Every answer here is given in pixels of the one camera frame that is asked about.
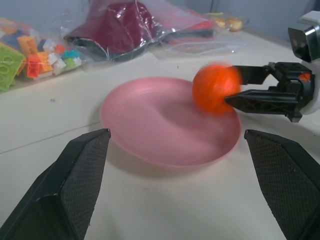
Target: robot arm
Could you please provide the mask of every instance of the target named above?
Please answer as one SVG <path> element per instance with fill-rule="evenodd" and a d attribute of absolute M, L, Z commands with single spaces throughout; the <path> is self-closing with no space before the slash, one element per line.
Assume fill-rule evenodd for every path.
<path fill-rule="evenodd" d="M 225 102 L 246 113 L 285 115 L 299 122 L 303 114 L 320 108 L 320 12 L 300 18 L 303 30 L 289 28 L 288 34 L 297 62 L 270 62 L 265 66 L 235 66 L 244 85 L 261 85 L 268 75 L 278 81 L 268 90 L 247 90 L 228 96 Z"/>

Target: clear plastic bag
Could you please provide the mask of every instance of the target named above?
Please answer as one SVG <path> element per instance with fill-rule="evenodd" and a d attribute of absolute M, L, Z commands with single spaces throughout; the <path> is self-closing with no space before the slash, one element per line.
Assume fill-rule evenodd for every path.
<path fill-rule="evenodd" d="M 240 31 L 249 22 L 249 19 L 246 17 L 233 16 L 223 12 L 210 12 L 206 16 L 215 21 L 219 27 L 227 29 L 230 32 Z"/>
<path fill-rule="evenodd" d="M 204 17 L 165 0 L 84 0 L 55 22 L 60 37 L 94 62 L 124 62 L 150 44 L 203 22 Z"/>
<path fill-rule="evenodd" d="M 20 22 L 0 17 L 0 90 L 16 79 L 39 80 L 82 64 L 81 53 Z"/>
<path fill-rule="evenodd" d="M 240 37 L 205 18 L 201 24 L 190 28 L 188 34 L 179 37 L 167 36 L 160 41 L 164 50 L 178 55 L 225 55 L 234 53 L 247 44 Z"/>

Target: ball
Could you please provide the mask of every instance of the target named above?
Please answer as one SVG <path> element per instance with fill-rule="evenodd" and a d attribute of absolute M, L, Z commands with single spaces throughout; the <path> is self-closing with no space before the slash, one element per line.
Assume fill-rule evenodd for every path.
<path fill-rule="evenodd" d="M 233 66 L 211 64 L 203 67 L 192 82 L 192 98 L 206 113 L 221 115 L 232 111 L 225 97 L 241 91 L 241 75 Z"/>

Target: pink plate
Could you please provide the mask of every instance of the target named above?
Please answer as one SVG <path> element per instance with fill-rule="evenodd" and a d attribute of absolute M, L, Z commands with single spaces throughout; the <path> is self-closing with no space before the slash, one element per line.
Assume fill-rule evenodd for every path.
<path fill-rule="evenodd" d="M 192 83 L 147 77 L 125 83 L 104 100 L 100 119 L 111 139 L 140 159 L 162 167 L 208 165 L 237 144 L 235 111 L 208 115 L 192 101 Z"/>

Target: white table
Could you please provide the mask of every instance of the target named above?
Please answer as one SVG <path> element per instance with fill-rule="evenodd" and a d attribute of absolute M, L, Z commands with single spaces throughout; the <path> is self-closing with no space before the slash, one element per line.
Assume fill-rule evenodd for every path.
<path fill-rule="evenodd" d="M 0 94 L 0 225 L 68 141 L 101 128 L 99 108 L 118 85 L 147 76 L 192 80 L 213 61 L 262 66 L 299 62 L 290 48 L 238 33 L 249 47 L 224 57 L 159 60 L 152 53 L 113 67 L 76 71 Z M 272 77 L 263 86 L 274 85 Z M 320 160 L 320 113 L 290 123 L 284 116 L 239 113 L 255 129 L 298 141 Z M 196 171 L 160 170 L 133 161 L 111 143 L 87 240 L 284 240 L 260 191 L 241 137 L 225 159 Z"/>

